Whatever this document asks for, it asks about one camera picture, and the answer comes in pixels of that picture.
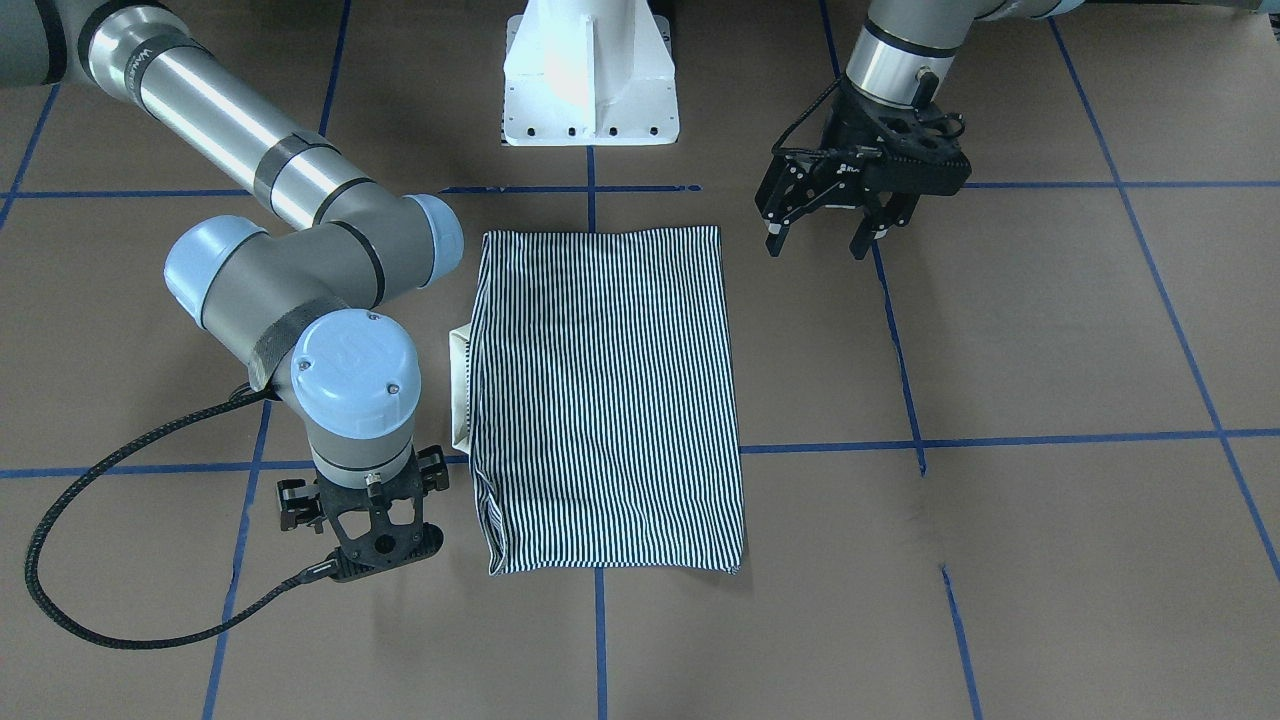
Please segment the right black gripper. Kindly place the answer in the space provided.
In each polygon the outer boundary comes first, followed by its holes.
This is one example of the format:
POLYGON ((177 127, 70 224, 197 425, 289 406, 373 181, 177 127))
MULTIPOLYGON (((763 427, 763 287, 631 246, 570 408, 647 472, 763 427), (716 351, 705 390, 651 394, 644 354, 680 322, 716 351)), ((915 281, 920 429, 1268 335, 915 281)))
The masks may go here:
POLYGON ((338 546, 301 580, 330 578, 344 583, 434 556, 444 543, 439 527, 424 518, 426 495, 451 488, 451 471, 442 446, 415 454, 390 479, 374 475, 361 488, 338 486, 323 475, 316 480, 288 478, 276 483, 279 529, 300 527, 323 533, 329 523, 338 546))

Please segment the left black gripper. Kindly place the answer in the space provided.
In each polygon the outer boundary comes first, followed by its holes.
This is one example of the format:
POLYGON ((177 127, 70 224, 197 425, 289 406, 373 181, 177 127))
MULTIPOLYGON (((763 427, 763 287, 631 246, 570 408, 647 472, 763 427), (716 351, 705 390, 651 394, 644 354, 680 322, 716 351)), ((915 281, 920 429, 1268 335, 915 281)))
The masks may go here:
POLYGON ((831 105, 814 149, 773 156, 755 195, 765 223, 765 249, 781 255, 803 217, 823 208, 860 208, 864 218, 850 252, 863 260, 891 228, 910 223, 922 196, 952 196, 970 178, 960 146, 965 120, 933 100, 937 76, 923 76, 906 106, 883 104, 840 76, 800 120, 831 105))

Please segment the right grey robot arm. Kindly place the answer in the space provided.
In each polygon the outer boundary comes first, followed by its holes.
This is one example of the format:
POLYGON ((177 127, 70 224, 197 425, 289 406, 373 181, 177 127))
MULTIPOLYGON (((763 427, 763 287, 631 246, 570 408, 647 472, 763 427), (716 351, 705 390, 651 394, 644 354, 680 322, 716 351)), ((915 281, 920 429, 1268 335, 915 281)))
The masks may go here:
POLYGON ((456 269, 465 238, 431 195, 397 196, 330 141, 232 74, 156 1, 5 1, 3 85, 82 81, 131 102, 291 227, 223 215, 183 233, 164 279, 195 323, 244 364, 255 391, 302 419, 315 482, 278 487, 282 529, 329 523, 338 547, 305 580, 349 582, 433 556, 424 516, 448 486, 416 450, 419 352, 379 313, 456 269))

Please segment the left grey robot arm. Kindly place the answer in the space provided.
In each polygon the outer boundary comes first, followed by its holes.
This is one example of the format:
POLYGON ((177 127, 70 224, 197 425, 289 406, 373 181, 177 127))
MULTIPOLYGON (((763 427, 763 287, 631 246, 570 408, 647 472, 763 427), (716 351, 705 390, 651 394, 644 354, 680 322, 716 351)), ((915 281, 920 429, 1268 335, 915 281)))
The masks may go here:
POLYGON ((873 1, 846 67, 812 104, 829 109, 815 147, 781 136, 755 195, 765 247, 778 256, 791 228, 823 208, 859 210, 850 243, 863 259, 890 229, 906 225, 920 199, 952 196, 972 164, 965 122, 936 96, 978 20, 1043 19, 1073 1, 873 1))

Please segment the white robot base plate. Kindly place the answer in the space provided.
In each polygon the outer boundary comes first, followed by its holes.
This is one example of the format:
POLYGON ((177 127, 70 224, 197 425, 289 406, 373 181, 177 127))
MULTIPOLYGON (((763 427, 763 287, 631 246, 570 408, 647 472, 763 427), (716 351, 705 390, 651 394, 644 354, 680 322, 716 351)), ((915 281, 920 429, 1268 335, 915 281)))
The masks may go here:
POLYGON ((506 22, 503 143, 676 143, 673 19, 669 1, 526 3, 506 22))

